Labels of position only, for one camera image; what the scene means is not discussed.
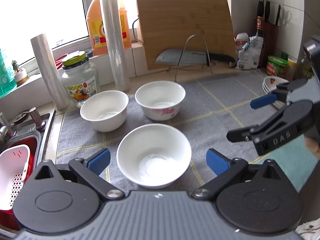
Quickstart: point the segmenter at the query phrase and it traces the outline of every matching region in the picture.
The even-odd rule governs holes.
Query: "bowl with pink pattern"
[[[147,117],[165,121],[179,113],[180,103],[185,96],[184,88],[175,82],[154,81],[140,87],[135,99]]]

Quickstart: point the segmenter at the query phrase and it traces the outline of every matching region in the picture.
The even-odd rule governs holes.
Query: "wooden board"
[[[141,35],[148,69],[166,49],[183,49],[187,38],[201,35],[209,52],[236,58],[232,22],[227,0],[137,0]],[[192,38],[188,50],[205,51],[202,39]]]

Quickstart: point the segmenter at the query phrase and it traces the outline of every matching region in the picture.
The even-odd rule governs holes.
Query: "orange oil bottle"
[[[128,49],[131,48],[131,39],[129,33],[127,11],[121,0],[118,0],[118,4],[124,48]],[[102,23],[100,0],[92,0],[88,8],[86,20],[93,54],[95,56],[107,54],[108,48]]]

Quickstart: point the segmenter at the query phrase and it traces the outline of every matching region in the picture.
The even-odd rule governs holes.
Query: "seasoning jar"
[[[62,60],[61,83],[76,107],[100,91],[98,72],[84,51],[76,51]]]
[[[295,60],[294,58],[288,58],[288,67],[287,67],[287,74],[285,76],[286,80],[292,80],[294,73],[296,71],[296,67],[297,67],[297,60]]]
[[[268,56],[268,64],[266,73],[269,76],[277,76],[285,78],[288,62],[283,58],[276,56]]]

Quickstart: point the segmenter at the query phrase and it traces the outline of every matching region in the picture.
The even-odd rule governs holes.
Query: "plastic wrap roll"
[[[66,108],[70,104],[70,99],[61,84],[60,75],[54,62],[47,37],[42,33],[31,39],[31,45],[52,101],[58,110]]]
[[[118,0],[100,0],[100,7],[116,89],[128,91],[130,81],[124,56]]]

